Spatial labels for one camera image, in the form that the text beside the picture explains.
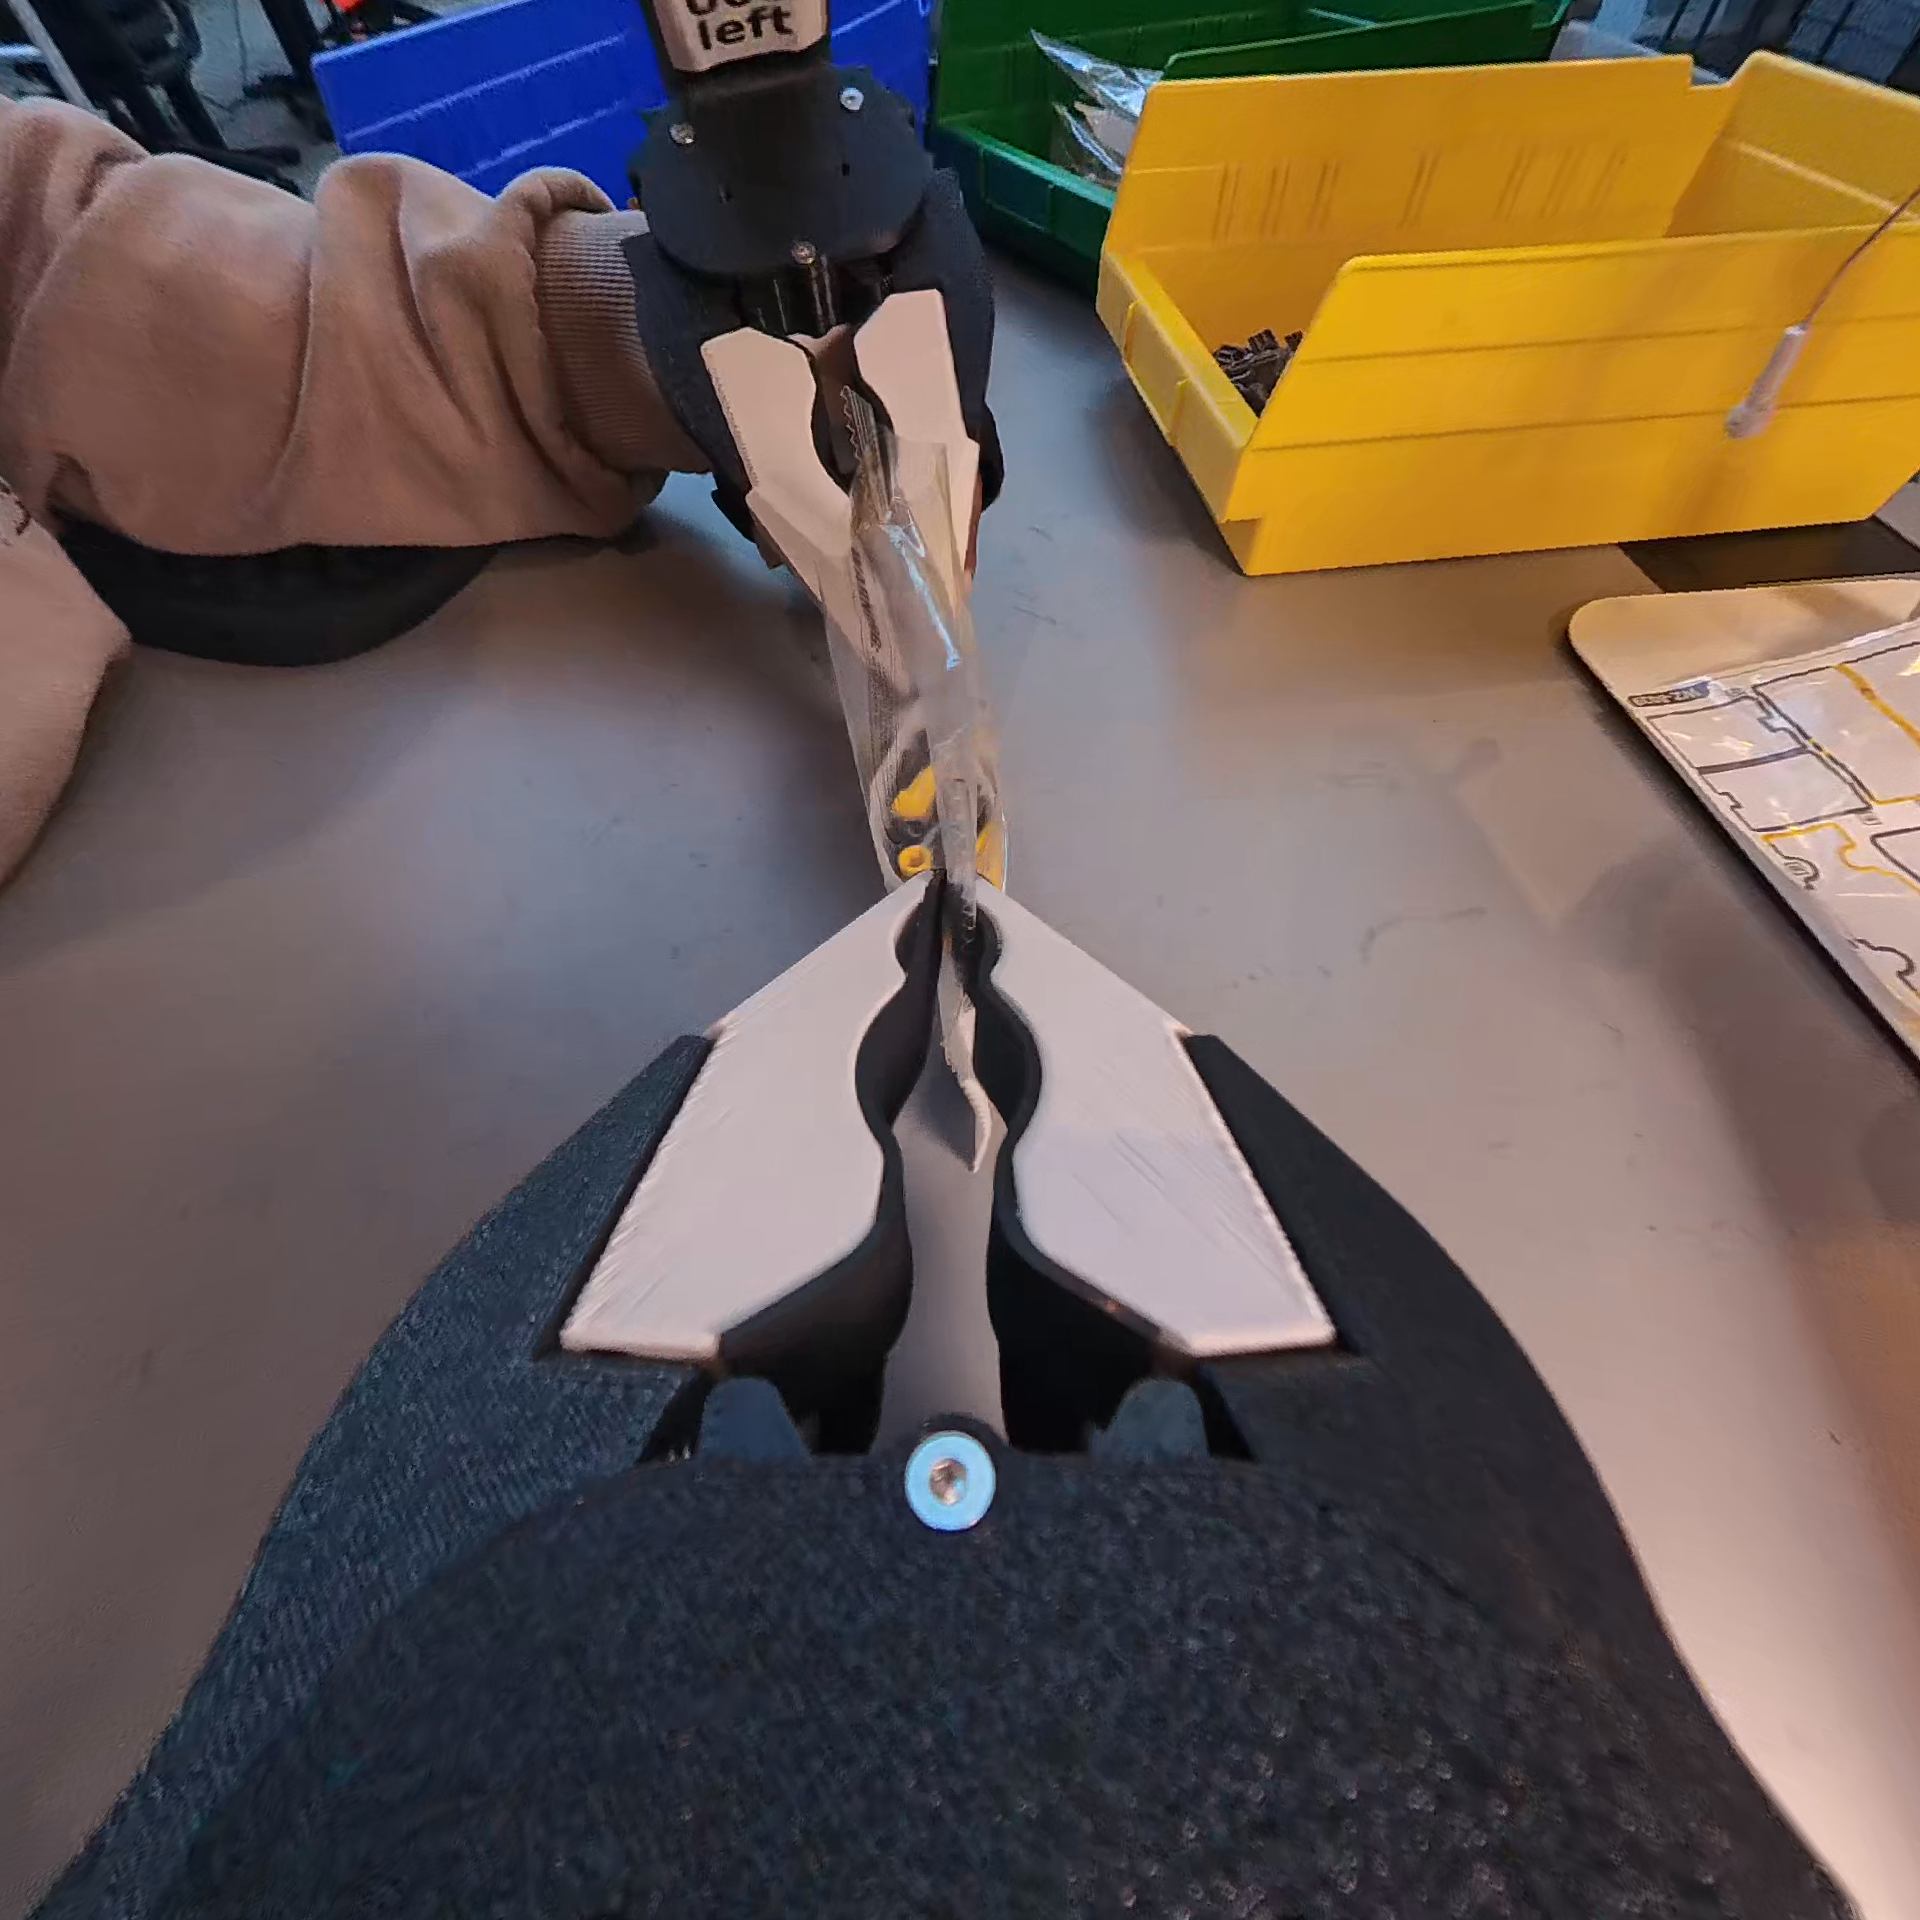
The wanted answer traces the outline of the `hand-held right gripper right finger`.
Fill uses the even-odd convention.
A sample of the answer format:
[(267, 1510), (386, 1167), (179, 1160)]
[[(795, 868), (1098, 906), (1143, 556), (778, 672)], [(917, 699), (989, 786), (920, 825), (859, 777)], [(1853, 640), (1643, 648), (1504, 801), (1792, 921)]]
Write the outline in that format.
[(1010, 1443), (1085, 1443), (1148, 1379), (1205, 1402), (1224, 1362), (1338, 1350), (1187, 1024), (986, 880), (967, 1000)]

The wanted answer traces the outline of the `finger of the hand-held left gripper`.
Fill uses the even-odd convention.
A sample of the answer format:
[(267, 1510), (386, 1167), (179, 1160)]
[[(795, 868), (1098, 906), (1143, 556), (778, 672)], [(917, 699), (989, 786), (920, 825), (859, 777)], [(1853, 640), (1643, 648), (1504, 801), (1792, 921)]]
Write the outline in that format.
[(817, 410), (858, 372), (856, 328), (778, 338), (755, 328), (712, 337), (704, 370), (745, 473), (738, 484), (768, 567), (787, 567), (817, 606), (852, 606), (848, 482), (820, 452)]
[(884, 298), (856, 334), (856, 368), (895, 433), (896, 484), (935, 564), (972, 575), (980, 451), (963, 418), (945, 298)]

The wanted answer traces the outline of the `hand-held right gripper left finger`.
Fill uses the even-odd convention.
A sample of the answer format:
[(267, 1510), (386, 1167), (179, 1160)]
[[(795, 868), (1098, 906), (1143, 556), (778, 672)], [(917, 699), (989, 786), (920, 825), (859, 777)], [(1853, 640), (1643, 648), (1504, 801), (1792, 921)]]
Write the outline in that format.
[(714, 1024), (562, 1351), (762, 1379), (871, 1443), (915, 1257), (899, 1116), (937, 1018), (945, 883), (917, 879)]

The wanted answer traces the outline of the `clear plastic bag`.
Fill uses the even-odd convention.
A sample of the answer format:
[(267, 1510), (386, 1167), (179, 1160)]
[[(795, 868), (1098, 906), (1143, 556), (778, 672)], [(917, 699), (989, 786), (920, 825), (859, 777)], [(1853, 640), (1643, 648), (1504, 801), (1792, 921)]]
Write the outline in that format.
[(977, 1072), (986, 883), (1004, 886), (1010, 830), (1000, 740), (969, 606), (949, 451), (904, 439), (876, 399), (843, 391), (851, 448), (851, 612), (829, 652), (871, 842), (888, 886), (943, 886), (935, 1015), (980, 1170), (995, 1110)]

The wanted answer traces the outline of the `person's left forearm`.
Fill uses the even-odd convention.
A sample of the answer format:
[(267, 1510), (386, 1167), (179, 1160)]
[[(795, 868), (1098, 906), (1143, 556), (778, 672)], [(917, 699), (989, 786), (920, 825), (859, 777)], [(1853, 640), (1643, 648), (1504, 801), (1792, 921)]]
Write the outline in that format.
[(4, 103), (4, 481), (179, 556), (612, 537), (712, 470), (640, 343), (643, 232), (567, 169), (490, 196), (375, 153), (300, 200)]

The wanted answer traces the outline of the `green bin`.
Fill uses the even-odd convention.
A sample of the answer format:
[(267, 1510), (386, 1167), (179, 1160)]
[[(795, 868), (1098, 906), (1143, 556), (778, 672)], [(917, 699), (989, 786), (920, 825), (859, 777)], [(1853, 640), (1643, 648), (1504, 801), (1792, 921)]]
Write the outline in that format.
[(1090, 295), (1120, 168), (1068, 131), (1083, 91), (1045, 42), (1152, 80), (1291, 78), (1540, 62), (1569, 15), (1569, 2), (943, 6), (931, 146), (986, 240)]

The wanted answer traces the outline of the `blue bin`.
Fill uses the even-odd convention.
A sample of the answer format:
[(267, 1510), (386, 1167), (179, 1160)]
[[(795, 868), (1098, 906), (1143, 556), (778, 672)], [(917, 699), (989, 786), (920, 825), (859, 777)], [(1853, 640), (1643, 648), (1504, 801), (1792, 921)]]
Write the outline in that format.
[[(833, 59), (904, 95), (922, 136), (929, 7), (858, 6), (856, 51), (879, 65), (845, 42), (833, 23)], [(560, 169), (640, 207), (628, 166), (666, 103), (640, 6), (469, 7), (322, 52), (316, 75), (344, 156), (419, 161), (491, 200)]]

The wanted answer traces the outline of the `pile of grey connector parts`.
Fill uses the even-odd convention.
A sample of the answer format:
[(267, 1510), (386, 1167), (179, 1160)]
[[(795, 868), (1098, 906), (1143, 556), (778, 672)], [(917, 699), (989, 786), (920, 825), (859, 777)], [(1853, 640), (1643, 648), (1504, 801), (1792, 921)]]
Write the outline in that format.
[(1213, 348), (1213, 363), (1240, 400), (1260, 416), (1274, 400), (1303, 342), (1303, 329), (1276, 332), (1261, 328), (1241, 343)]

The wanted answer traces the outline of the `clear bag of parts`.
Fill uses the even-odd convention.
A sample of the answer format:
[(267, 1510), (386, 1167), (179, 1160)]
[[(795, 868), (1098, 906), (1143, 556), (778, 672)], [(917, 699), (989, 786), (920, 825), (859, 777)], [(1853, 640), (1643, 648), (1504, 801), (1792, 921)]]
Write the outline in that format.
[(1155, 66), (1123, 65), (1090, 51), (1028, 34), (1051, 78), (1066, 84), (1049, 114), (1049, 161), (1072, 176), (1115, 191), (1132, 156)]

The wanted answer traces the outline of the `yellow bin with grey parts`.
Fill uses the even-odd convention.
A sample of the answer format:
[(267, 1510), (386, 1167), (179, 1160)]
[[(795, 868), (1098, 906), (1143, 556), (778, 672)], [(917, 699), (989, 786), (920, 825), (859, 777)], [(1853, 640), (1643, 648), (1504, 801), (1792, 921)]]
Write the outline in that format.
[(1250, 577), (1859, 521), (1919, 466), (1916, 180), (1911, 95), (1784, 55), (1165, 80), (1096, 311)]

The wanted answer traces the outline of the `black office chair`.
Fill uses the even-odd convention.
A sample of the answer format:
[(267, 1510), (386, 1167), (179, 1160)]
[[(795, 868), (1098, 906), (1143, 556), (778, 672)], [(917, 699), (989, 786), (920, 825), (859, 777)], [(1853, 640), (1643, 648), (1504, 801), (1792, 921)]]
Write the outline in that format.
[(153, 156), (183, 153), (279, 180), (300, 150), (231, 146), (194, 84), (202, 33), (189, 6), (4, 2), (4, 43), (24, 43), (59, 99), (77, 95)]

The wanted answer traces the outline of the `white sticker sheet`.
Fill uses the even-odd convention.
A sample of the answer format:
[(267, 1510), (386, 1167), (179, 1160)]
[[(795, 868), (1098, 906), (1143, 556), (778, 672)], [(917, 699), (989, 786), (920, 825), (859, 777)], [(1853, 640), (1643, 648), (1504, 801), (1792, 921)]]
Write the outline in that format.
[(1643, 691), (1626, 707), (1796, 919), (1916, 1040), (1916, 619)]

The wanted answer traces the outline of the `person's beige sweatshirt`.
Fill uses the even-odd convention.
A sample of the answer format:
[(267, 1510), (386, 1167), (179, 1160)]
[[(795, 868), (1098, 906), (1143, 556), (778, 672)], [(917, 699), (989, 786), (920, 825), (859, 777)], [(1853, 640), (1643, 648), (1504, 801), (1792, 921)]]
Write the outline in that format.
[(53, 818), (128, 648), (125, 624), (2, 488), (2, 883)]

